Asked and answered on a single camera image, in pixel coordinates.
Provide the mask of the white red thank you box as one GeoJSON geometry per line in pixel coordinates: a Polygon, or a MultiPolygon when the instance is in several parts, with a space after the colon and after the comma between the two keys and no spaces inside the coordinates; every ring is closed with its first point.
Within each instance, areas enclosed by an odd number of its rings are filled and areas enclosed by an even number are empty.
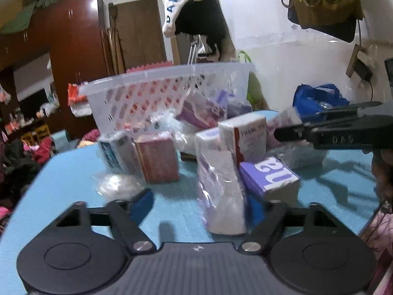
{"type": "Polygon", "coordinates": [[[265,155],[267,119],[259,113],[247,113],[218,123],[222,150],[232,153],[237,166],[265,155]]]}

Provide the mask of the purple white lettered box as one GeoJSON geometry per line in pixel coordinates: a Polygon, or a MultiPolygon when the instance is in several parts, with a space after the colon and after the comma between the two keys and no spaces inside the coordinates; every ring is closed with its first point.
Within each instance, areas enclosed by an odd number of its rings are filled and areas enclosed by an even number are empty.
{"type": "Polygon", "coordinates": [[[291,207],[298,205],[300,177],[279,159],[241,162],[239,173],[245,188],[263,200],[279,200],[291,207]]]}

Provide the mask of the blue shopping bag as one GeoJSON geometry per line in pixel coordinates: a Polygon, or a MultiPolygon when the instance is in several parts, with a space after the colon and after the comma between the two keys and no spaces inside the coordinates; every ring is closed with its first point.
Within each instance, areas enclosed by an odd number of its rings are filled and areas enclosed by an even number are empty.
{"type": "Polygon", "coordinates": [[[299,85],[293,98],[293,107],[300,116],[313,115],[324,109],[349,105],[350,101],[341,95],[340,90],[332,83],[312,87],[299,85]]]}

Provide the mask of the blue white box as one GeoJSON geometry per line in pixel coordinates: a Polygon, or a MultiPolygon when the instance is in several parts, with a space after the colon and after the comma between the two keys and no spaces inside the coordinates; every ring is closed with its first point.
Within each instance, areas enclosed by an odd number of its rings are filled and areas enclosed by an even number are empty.
{"type": "Polygon", "coordinates": [[[133,176],[140,175],[139,158],[127,131],[102,134],[98,138],[98,146],[111,172],[133,176]]]}

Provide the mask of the red brown box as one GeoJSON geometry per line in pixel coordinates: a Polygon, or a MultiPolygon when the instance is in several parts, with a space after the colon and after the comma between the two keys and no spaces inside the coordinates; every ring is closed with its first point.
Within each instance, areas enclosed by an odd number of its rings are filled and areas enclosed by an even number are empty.
{"type": "Polygon", "coordinates": [[[158,184],[179,180],[178,157],[172,135],[167,132],[142,134],[135,139],[144,179],[158,184]]]}

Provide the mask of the green white tote bag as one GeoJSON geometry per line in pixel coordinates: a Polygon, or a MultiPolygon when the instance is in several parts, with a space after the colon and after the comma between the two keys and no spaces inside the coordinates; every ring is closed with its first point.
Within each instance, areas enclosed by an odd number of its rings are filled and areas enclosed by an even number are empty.
{"type": "MultiPolygon", "coordinates": [[[[238,60],[244,63],[252,63],[249,54],[243,50],[239,51],[238,60]]],[[[266,107],[265,98],[263,97],[261,90],[261,84],[254,72],[249,73],[249,83],[246,99],[251,104],[254,111],[261,111],[266,107]]]]}

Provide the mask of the purple box in basket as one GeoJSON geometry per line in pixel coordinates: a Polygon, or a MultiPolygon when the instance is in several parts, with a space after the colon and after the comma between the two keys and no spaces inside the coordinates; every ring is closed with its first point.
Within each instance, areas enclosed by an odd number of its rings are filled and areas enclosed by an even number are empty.
{"type": "Polygon", "coordinates": [[[186,122],[199,129],[211,129],[227,119],[230,93],[218,90],[212,97],[192,91],[183,101],[176,120],[186,122]]]}

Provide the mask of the pile of dark clothes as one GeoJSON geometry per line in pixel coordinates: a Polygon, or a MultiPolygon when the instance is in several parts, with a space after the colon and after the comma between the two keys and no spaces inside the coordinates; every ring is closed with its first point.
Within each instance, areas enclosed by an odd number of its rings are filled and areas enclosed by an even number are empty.
{"type": "Polygon", "coordinates": [[[31,157],[20,139],[10,143],[1,139],[1,207],[12,211],[27,187],[56,153],[50,136],[41,141],[31,157]]]}

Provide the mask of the hanging brown bag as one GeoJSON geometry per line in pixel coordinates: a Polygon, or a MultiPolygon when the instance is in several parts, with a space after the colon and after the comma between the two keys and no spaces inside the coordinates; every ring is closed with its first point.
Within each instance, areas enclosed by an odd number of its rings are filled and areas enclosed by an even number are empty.
{"type": "Polygon", "coordinates": [[[289,0],[288,20],[350,43],[362,21],[361,0],[289,0]]]}

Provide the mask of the orange white hanging bag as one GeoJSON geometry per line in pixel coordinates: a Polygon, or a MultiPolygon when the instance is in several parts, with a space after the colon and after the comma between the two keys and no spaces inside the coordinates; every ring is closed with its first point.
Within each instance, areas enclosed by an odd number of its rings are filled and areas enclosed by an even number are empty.
{"type": "Polygon", "coordinates": [[[68,84],[67,104],[73,115],[77,118],[92,115],[92,110],[87,97],[79,94],[79,86],[76,84],[68,84]]]}

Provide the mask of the clear plastic laundry basket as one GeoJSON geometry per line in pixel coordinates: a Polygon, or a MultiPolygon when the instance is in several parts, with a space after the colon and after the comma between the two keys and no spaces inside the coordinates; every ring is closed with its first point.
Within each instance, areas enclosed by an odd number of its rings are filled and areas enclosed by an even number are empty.
{"type": "Polygon", "coordinates": [[[191,92],[212,98],[228,91],[246,99],[252,63],[204,63],[159,67],[99,79],[79,88],[101,134],[126,129],[132,136],[156,130],[156,119],[175,113],[191,92]]]}

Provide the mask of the pink foam mat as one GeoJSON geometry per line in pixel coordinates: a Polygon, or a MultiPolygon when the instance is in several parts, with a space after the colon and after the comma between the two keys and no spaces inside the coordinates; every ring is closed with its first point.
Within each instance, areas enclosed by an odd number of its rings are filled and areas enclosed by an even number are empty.
{"type": "Polygon", "coordinates": [[[163,67],[170,67],[173,66],[172,61],[162,61],[159,63],[150,63],[146,65],[140,65],[137,67],[132,67],[126,70],[126,73],[134,73],[134,72],[139,72],[139,71],[146,71],[149,69],[159,69],[163,67]]]}

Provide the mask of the brown wooden board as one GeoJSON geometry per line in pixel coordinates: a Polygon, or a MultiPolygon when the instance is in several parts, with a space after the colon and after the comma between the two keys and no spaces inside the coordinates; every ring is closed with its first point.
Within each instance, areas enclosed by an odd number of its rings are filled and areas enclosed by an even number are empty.
{"type": "Polygon", "coordinates": [[[157,0],[108,4],[126,69],[167,60],[157,0]]]}

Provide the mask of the dark red wooden wardrobe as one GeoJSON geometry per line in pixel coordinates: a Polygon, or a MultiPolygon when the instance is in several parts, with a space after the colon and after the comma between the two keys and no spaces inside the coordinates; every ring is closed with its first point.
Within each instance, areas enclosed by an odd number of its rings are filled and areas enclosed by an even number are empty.
{"type": "Polygon", "coordinates": [[[16,68],[47,53],[51,58],[61,113],[70,134],[96,128],[94,118],[76,117],[68,106],[68,86],[109,75],[103,42],[103,0],[60,0],[34,12],[29,27],[1,36],[1,68],[16,68]]]}

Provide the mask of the white black hanging jacket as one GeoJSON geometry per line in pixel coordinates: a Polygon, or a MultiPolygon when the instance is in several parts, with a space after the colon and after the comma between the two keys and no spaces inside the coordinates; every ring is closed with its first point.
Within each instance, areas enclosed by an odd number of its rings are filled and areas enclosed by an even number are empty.
{"type": "Polygon", "coordinates": [[[200,35],[207,45],[204,55],[209,61],[229,62],[235,58],[219,0],[163,0],[163,5],[165,37],[171,39],[180,33],[200,35]]]}

